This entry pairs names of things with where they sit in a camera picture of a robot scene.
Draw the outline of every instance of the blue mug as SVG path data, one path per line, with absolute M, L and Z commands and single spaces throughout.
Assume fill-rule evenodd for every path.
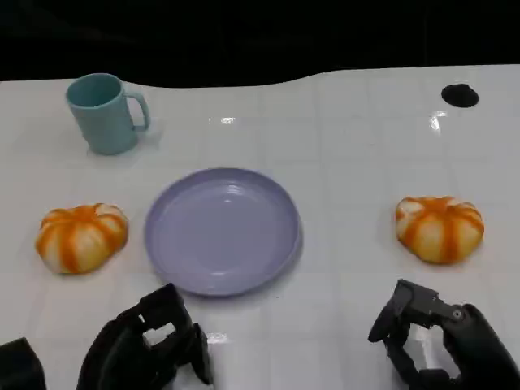
M 80 125 L 83 138 L 97 154 L 117 154 L 137 143 L 137 132 L 148 130 L 150 112 L 143 95 L 124 91 L 123 82 L 107 73 L 80 77 L 69 85 L 68 105 Z M 144 125 L 135 125 L 127 98 L 135 98 L 145 117 Z

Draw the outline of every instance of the plate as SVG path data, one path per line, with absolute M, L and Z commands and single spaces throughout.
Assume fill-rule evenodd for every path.
M 200 295 L 242 294 L 295 261 L 301 221 L 291 197 L 254 171 L 215 168 L 167 188 L 145 223 L 155 270 Z

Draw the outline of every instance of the mug handle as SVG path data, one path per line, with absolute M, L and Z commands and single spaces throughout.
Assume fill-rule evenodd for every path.
M 141 107 L 141 111 L 143 111 L 143 116 L 145 117 L 145 124 L 144 125 L 135 125 L 133 126 L 134 130 L 138 132 L 144 132 L 145 130 L 148 130 L 150 127 L 150 110 L 148 109 L 148 104 L 146 104 L 146 100 L 143 97 L 141 93 L 138 92 L 126 92 L 124 94 L 127 98 L 134 98 L 139 103 L 139 106 Z

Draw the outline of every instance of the orange pumpkin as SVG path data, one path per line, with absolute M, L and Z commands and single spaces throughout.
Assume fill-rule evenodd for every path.
M 406 197 L 396 209 L 401 243 L 425 262 L 460 262 L 479 245 L 482 216 L 468 201 L 454 197 Z
M 80 274 L 101 266 L 127 237 L 123 212 L 98 203 L 52 210 L 41 221 L 36 250 L 52 271 Z

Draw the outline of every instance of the white table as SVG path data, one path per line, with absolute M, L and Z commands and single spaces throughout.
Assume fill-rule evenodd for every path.
M 479 93 L 476 107 L 440 98 L 460 81 Z M 520 362 L 520 67 L 336 71 L 233 89 L 129 84 L 154 123 L 110 158 L 88 152 L 63 98 L 69 83 L 0 84 L 0 343 L 27 336 L 50 390 L 75 388 L 102 326 L 162 285 L 143 245 L 151 202 L 189 172 L 222 165 L 290 192 L 305 249 L 269 288 L 185 297 L 210 337 L 219 390 L 401 388 L 384 347 L 366 340 L 399 277 L 476 304 Z M 446 194 L 482 211 L 484 244 L 461 266 L 431 267 L 395 239 L 393 210 L 407 195 Z M 128 244 L 99 272 L 51 274 L 33 248 L 42 216 L 93 202 L 124 209 Z M 187 370 L 175 388 L 203 386 Z

